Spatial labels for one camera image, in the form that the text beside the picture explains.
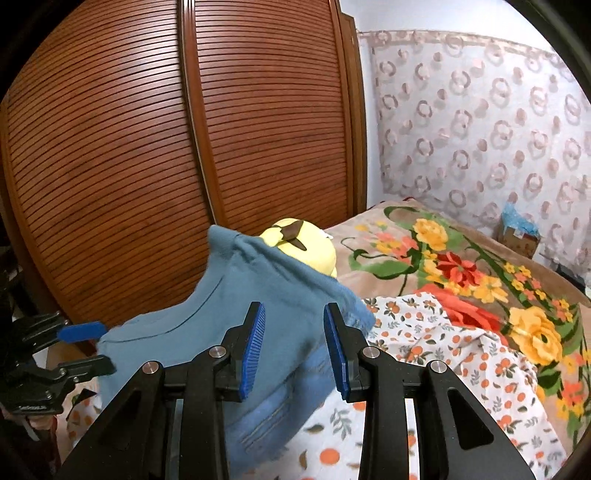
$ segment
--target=yellow plush toy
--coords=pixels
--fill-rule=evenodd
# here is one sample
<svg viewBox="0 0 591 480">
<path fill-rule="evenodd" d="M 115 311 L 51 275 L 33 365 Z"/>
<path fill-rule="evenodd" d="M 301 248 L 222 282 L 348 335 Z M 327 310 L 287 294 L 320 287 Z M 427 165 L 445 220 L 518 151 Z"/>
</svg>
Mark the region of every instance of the yellow plush toy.
<svg viewBox="0 0 591 480">
<path fill-rule="evenodd" d="M 324 231 L 303 220 L 285 218 L 275 222 L 260 237 L 269 247 L 336 278 L 336 251 Z"/>
</svg>

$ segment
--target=wardrobe door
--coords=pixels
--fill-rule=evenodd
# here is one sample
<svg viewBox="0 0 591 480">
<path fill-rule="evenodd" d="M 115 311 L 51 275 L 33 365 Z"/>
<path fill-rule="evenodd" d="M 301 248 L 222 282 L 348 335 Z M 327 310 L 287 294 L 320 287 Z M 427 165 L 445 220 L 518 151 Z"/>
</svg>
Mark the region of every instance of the wardrobe door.
<svg viewBox="0 0 591 480">
<path fill-rule="evenodd" d="M 333 0 L 194 2 L 200 85 L 228 225 L 353 215 L 347 78 Z"/>
<path fill-rule="evenodd" d="M 204 271 L 210 222 L 183 92 L 176 0 L 86 0 L 2 102 L 10 208 L 75 322 L 171 306 Z"/>
</svg>

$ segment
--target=blue garment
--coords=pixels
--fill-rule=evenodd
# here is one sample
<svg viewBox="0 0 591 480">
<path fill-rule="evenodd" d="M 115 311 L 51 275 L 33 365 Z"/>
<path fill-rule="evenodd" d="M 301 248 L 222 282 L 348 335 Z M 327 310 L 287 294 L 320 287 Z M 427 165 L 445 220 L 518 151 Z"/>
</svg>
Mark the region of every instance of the blue garment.
<svg viewBox="0 0 591 480">
<path fill-rule="evenodd" d="M 117 371 L 100 377 L 103 405 L 144 362 L 188 362 L 241 325 L 252 301 L 265 305 L 265 336 L 254 388 L 243 403 L 224 403 L 232 476 L 280 455 L 335 387 L 323 330 L 324 306 L 335 301 L 347 325 L 364 334 L 373 314 L 334 278 L 219 226 L 208 232 L 207 270 L 194 292 L 173 307 L 139 315 L 102 337 L 98 352 Z"/>
</svg>

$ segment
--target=ribbed blue pad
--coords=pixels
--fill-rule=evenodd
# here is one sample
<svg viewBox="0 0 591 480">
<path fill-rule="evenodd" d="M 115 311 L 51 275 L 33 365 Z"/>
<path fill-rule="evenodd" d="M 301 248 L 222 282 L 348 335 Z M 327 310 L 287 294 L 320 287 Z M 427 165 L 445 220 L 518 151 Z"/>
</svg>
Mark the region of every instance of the ribbed blue pad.
<svg viewBox="0 0 591 480">
<path fill-rule="evenodd" d="M 106 333 L 107 329 L 101 322 L 89 322 L 64 327 L 57 333 L 57 338 L 62 342 L 74 343 L 84 340 L 98 340 Z"/>
<path fill-rule="evenodd" d="M 246 399 L 255 384 L 256 369 L 261 354 L 262 338 L 265 334 L 265 306 L 261 303 L 256 312 L 251 334 L 242 359 L 242 377 L 238 394 L 242 400 Z"/>
<path fill-rule="evenodd" d="M 347 362 L 343 347 L 336 331 L 335 321 L 330 314 L 328 305 L 324 307 L 324 336 L 326 345 L 329 348 L 330 363 L 335 375 L 336 389 L 340 392 L 343 400 L 349 395 L 349 377 L 347 375 Z"/>
</svg>

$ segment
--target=screw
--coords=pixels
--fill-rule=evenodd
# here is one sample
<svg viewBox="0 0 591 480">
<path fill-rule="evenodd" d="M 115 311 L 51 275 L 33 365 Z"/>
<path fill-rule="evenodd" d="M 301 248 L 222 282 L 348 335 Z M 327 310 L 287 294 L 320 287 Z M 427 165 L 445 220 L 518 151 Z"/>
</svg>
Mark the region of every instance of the screw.
<svg viewBox="0 0 591 480">
<path fill-rule="evenodd" d="M 431 362 L 431 370 L 433 370 L 436 374 L 442 374 L 445 370 L 447 370 L 447 365 L 441 360 L 434 360 Z"/>
<path fill-rule="evenodd" d="M 158 371 L 158 368 L 158 362 L 150 360 L 149 362 L 146 362 L 142 365 L 142 372 L 151 375 L 153 373 L 156 373 Z"/>
<path fill-rule="evenodd" d="M 379 356 L 379 348 L 374 346 L 367 346 L 362 350 L 363 355 L 367 358 L 376 358 Z"/>
<path fill-rule="evenodd" d="M 221 358 L 226 355 L 228 351 L 221 345 L 213 346 L 209 349 L 209 356 L 212 358 Z"/>
</svg>

